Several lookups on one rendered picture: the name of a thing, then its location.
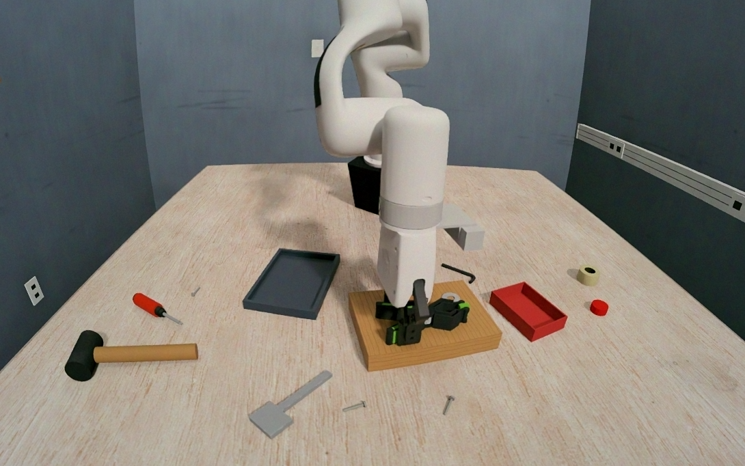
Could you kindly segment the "grey washer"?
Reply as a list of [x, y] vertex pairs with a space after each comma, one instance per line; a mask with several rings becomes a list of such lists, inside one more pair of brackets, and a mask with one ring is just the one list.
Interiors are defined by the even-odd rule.
[[454, 299], [454, 302], [455, 301], [460, 301], [460, 297], [457, 296], [457, 294], [455, 294], [455, 293], [447, 292], [447, 293], [445, 293], [445, 294], [442, 295], [442, 298], [444, 298], [444, 299], [447, 299], [447, 297], [454, 297], [455, 298]]

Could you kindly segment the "beige cylinder with hole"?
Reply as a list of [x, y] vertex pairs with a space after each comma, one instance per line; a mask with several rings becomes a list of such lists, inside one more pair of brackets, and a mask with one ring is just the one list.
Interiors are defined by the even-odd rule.
[[601, 271], [597, 268], [583, 264], [578, 270], [577, 280], [585, 286], [596, 286], [601, 276]]

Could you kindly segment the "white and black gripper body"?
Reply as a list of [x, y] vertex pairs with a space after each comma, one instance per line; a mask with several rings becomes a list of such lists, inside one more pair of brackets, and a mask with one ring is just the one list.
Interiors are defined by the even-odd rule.
[[408, 230], [381, 218], [377, 272], [394, 307], [404, 307], [413, 296], [413, 283], [423, 278], [427, 303], [431, 300], [436, 257], [436, 226]]

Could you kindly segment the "black-headed mallet with wooden handle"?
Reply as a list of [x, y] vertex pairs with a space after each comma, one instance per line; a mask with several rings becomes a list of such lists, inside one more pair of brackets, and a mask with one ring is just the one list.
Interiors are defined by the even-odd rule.
[[92, 330], [82, 331], [64, 370], [73, 380], [91, 378], [96, 363], [117, 361], [179, 361], [198, 359], [194, 344], [161, 344], [160, 346], [104, 346], [101, 336]]

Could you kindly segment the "red round disc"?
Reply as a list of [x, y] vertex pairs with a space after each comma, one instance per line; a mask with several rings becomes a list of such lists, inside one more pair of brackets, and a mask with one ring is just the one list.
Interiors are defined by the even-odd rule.
[[605, 316], [608, 310], [609, 305], [602, 300], [595, 299], [591, 302], [590, 311], [597, 316]]

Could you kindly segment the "light brown wooden bench board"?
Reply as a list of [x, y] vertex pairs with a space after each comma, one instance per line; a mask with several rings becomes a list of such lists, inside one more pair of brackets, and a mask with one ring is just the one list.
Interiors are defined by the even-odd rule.
[[384, 289], [349, 292], [351, 321], [368, 372], [427, 364], [499, 347], [502, 331], [463, 280], [433, 284], [428, 306], [447, 292], [469, 303], [468, 321], [452, 331], [426, 328], [420, 342], [409, 346], [385, 344], [386, 329], [398, 321], [375, 318], [376, 302], [383, 301]]

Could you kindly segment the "red-handled screwdriver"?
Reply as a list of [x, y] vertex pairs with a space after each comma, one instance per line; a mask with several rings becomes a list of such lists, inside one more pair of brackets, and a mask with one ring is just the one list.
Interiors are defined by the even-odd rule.
[[170, 320], [173, 320], [175, 323], [178, 323], [179, 325], [182, 324], [180, 320], [177, 320], [174, 317], [167, 314], [167, 312], [162, 306], [162, 303], [158, 303], [154, 301], [154, 299], [144, 296], [144, 294], [142, 293], [134, 294], [133, 303], [135, 303], [136, 306], [140, 307], [141, 309], [148, 312], [149, 314], [152, 314], [155, 317], [167, 317]]

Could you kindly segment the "black spring clamp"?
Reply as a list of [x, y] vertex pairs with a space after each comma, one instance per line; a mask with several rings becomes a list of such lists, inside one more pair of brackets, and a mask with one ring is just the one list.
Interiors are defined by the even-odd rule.
[[[422, 326], [422, 330], [432, 327], [452, 331], [460, 323], [468, 321], [468, 312], [470, 311], [469, 303], [464, 300], [455, 301], [452, 299], [440, 298], [430, 303], [429, 319]], [[456, 309], [455, 309], [456, 308]], [[414, 314], [415, 306], [407, 307], [408, 315]], [[434, 313], [435, 312], [435, 313]], [[394, 307], [391, 303], [378, 301], [376, 303], [375, 318], [384, 320], [402, 320], [401, 308]], [[397, 342], [398, 324], [386, 329], [386, 346], [391, 346]]]

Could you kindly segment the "red open tray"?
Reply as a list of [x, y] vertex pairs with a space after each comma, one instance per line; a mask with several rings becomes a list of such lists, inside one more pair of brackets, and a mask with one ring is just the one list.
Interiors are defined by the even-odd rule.
[[526, 282], [492, 290], [489, 303], [530, 342], [563, 329], [568, 318]]

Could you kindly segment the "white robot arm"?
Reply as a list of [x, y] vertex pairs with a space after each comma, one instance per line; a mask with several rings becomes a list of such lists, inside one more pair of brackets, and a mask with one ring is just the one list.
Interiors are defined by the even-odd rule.
[[[408, 230], [439, 224], [463, 251], [481, 250], [484, 229], [456, 204], [442, 204], [448, 116], [403, 98], [388, 74], [428, 63], [426, 0], [338, 0], [338, 13], [340, 31], [314, 78], [322, 146], [332, 156], [364, 156], [365, 163], [381, 168], [379, 217], [387, 224]], [[342, 68], [349, 55], [361, 98], [343, 99]]]

